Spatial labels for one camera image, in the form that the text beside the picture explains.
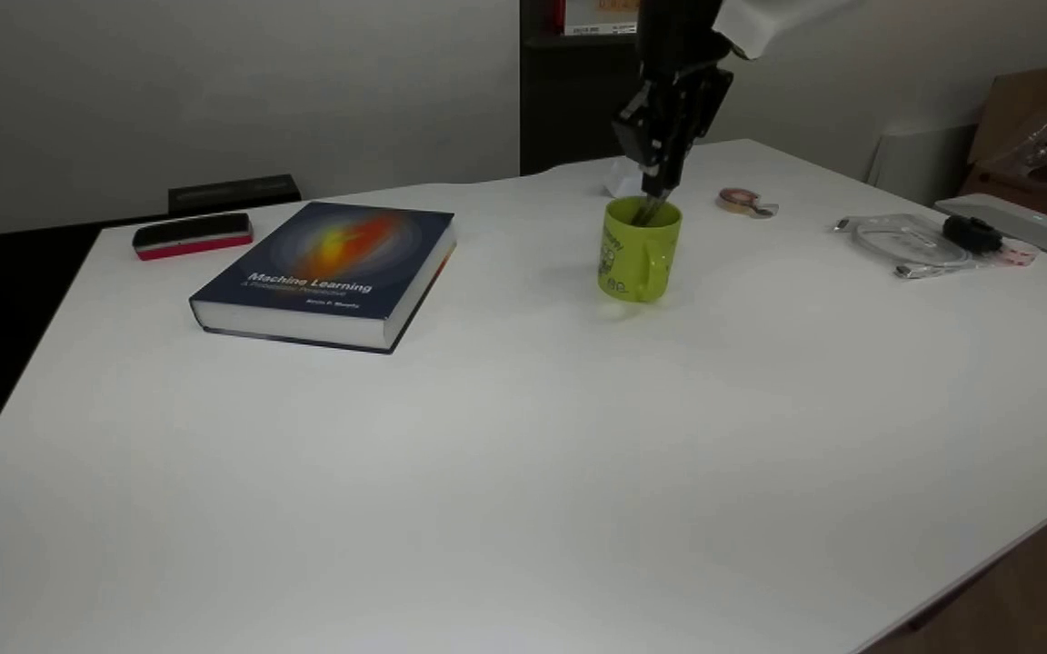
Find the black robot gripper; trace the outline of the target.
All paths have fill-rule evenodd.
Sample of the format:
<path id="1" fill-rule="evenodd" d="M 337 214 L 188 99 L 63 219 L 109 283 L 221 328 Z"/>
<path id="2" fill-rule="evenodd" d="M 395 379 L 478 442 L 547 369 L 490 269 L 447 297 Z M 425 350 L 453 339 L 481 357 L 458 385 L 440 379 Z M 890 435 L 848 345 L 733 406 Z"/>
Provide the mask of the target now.
<path id="1" fill-rule="evenodd" d="M 646 195 L 656 214 L 670 204 L 686 148 L 714 127 L 733 76 L 714 63 L 674 76 L 646 76 L 629 103 L 610 115 L 613 138 L 640 172 L 640 225 Z"/>

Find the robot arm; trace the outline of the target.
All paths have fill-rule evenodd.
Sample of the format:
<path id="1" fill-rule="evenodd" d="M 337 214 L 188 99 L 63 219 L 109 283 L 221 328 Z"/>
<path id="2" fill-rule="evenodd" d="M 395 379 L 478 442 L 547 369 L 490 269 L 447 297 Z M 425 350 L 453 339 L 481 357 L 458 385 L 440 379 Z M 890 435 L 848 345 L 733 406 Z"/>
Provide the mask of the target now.
<path id="1" fill-rule="evenodd" d="M 640 0 L 640 85 L 610 115 L 640 167 L 635 223 L 646 225 L 680 184 L 692 145 L 714 127 L 733 76 L 722 58 L 761 58 L 779 36 L 853 0 Z"/>

